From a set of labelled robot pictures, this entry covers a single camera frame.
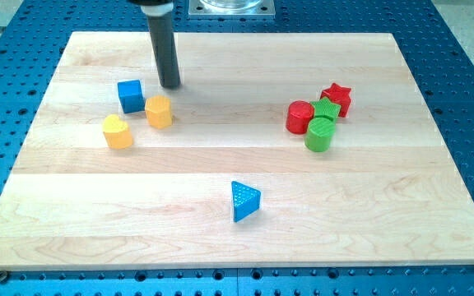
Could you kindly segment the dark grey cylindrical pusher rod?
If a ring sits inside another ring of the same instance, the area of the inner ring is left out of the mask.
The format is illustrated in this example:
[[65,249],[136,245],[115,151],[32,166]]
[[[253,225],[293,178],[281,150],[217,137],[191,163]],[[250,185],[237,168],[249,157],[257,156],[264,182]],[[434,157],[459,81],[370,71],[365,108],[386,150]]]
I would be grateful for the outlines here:
[[173,7],[172,2],[156,2],[145,6],[160,85],[166,89],[175,89],[180,85],[179,64],[171,16]]

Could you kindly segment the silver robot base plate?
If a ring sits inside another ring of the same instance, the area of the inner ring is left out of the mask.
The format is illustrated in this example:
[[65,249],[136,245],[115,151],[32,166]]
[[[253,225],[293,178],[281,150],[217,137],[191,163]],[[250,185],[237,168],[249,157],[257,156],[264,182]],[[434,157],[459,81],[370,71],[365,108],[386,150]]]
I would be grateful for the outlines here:
[[268,17],[276,15],[274,0],[189,0],[188,15],[208,17]]

